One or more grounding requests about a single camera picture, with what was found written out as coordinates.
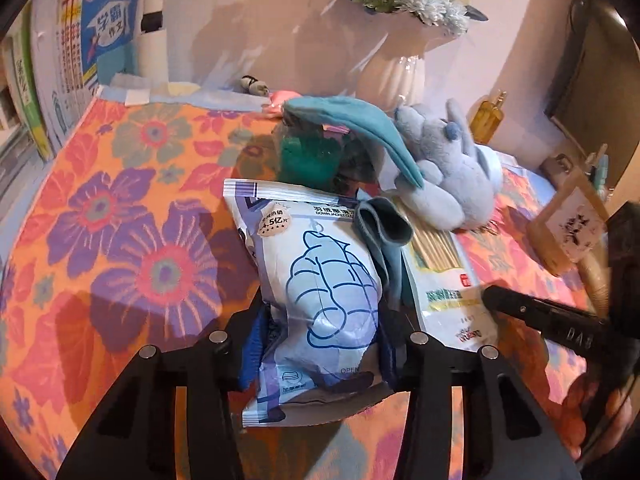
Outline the right hand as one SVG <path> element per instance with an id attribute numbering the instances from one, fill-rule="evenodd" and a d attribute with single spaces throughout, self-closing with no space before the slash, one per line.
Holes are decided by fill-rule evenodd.
<path id="1" fill-rule="evenodd" d="M 587 437 L 585 414 L 592 404 L 592 398 L 598 387 L 595 380 L 587 374 L 582 374 L 570 385 L 562 403 L 556 431 L 573 460 L 579 460 L 582 456 Z M 614 390 L 608 397 L 604 412 L 604 424 L 608 429 L 588 450 L 588 460 L 595 460 L 608 454 L 620 443 L 631 426 L 633 414 L 631 400 L 622 390 Z"/>

